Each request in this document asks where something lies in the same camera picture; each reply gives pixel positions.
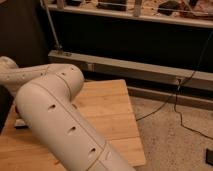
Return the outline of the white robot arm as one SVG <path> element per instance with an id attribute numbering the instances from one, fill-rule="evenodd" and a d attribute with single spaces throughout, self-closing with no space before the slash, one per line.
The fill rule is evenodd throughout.
<path id="1" fill-rule="evenodd" d="M 14 97 L 27 126 L 67 171 L 135 171 L 71 104 L 84 84 L 75 65 L 21 68 L 1 56 L 0 84 Z"/>

